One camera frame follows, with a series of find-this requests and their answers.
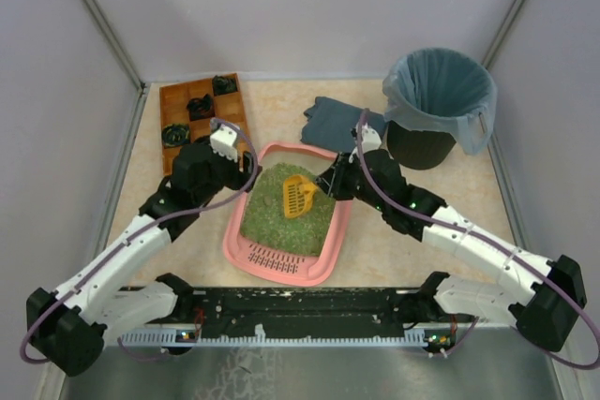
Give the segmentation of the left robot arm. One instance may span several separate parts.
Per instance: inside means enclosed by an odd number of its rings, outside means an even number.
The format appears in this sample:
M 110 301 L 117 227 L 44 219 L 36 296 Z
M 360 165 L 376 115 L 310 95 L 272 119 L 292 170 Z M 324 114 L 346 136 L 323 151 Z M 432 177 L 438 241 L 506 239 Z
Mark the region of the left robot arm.
M 193 288 L 163 274 L 123 297 L 118 291 L 160 250 L 174 243 L 200 214 L 248 192 L 258 176 L 254 149 L 240 154 L 235 144 L 204 138 L 185 145 L 172 173 L 140 207 L 122 234 L 87 266 L 57 288 L 38 288 L 26 300 L 27 331 L 19 353 L 25 363 L 53 363 L 67 376 L 86 371 L 107 343 L 158 320 L 183 320 L 194 308 Z

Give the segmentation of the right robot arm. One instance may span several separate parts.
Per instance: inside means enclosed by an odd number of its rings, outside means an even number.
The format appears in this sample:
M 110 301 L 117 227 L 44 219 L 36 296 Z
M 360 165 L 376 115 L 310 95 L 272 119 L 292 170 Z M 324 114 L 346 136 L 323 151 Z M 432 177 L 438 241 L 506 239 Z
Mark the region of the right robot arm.
M 530 253 L 474 225 L 434 193 L 407 183 L 384 150 L 340 154 L 316 178 L 334 200 L 360 200 L 393 230 L 435 246 L 491 278 L 490 283 L 432 274 L 421 291 L 446 314 L 466 314 L 515 327 L 529 342 L 560 351 L 587 303 L 580 265 Z

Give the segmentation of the yellow plastic litter scoop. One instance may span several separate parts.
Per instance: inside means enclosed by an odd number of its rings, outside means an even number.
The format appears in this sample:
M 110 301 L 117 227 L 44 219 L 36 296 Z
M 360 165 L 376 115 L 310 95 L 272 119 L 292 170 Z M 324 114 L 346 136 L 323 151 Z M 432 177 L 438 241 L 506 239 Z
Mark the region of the yellow plastic litter scoop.
M 295 219 L 308 213 L 318 187 L 306 176 L 295 174 L 283 182 L 283 208 L 288 219 Z

